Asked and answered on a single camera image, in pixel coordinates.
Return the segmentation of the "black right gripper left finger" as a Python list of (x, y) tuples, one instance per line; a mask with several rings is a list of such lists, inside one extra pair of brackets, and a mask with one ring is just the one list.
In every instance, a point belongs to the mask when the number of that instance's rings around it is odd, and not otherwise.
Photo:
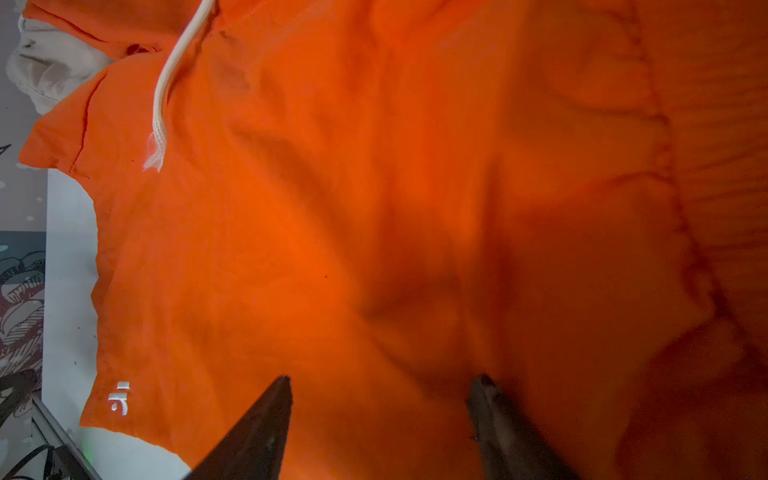
[(277, 480), (292, 413), (291, 379), (276, 378), (186, 480)]

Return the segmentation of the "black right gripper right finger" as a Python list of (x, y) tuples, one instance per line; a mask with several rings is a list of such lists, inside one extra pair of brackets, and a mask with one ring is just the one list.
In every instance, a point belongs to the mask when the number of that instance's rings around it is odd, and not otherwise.
[(487, 479), (578, 477), (488, 375), (473, 380), (466, 406)]

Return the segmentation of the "orange shorts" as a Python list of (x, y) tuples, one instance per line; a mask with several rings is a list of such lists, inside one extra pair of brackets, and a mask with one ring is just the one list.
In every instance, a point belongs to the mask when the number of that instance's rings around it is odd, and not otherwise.
[[(80, 422), (478, 479), (490, 375), (585, 479), (767, 475), (763, 1), (31, 1), (111, 64), (20, 160), (94, 203)], [(185, 29), (193, 41), (161, 78)]]

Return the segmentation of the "beige shorts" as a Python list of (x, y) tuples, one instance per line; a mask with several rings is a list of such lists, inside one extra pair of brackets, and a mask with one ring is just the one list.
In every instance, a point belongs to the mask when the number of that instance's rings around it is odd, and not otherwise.
[(20, 40), (6, 73), (43, 116), (113, 63), (106, 54), (54, 26), (21, 16)]

